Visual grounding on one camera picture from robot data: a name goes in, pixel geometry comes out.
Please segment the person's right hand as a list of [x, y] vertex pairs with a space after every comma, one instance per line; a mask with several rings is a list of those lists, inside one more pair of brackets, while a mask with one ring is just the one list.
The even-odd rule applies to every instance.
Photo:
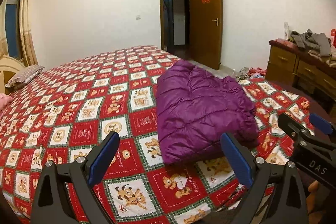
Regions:
[[328, 223], [329, 218], [325, 203], [330, 190], [315, 180], [308, 187], [308, 191], [306, 207], [309, 223]]

